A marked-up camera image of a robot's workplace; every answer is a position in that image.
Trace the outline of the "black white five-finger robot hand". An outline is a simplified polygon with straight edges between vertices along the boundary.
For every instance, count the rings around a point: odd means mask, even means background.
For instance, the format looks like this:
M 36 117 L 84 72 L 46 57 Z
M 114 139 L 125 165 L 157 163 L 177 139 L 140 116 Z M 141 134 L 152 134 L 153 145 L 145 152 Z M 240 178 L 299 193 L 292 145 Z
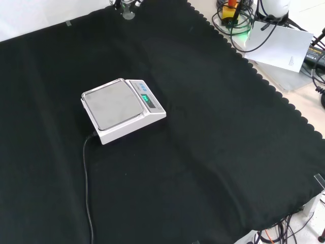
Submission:
M 115 9 L 119 9 L 121 7 L 138 8 L 142 4 L 142 2 L 143 0 L 114 0 L 114 1 L 110 1 L 110 4 Z

